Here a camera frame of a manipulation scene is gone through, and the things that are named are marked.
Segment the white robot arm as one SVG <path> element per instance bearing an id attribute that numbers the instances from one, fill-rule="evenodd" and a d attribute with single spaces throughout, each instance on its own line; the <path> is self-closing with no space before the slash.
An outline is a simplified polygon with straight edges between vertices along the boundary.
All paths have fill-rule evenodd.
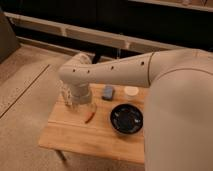
<path id="1" fill-rule="evenodd" d="M 213 171 L 213 52 L 178 49 L 92 64 L 79 53 L 59 69 L 71 101 L 89 85 L 143 87 L 145 171 Z"/>

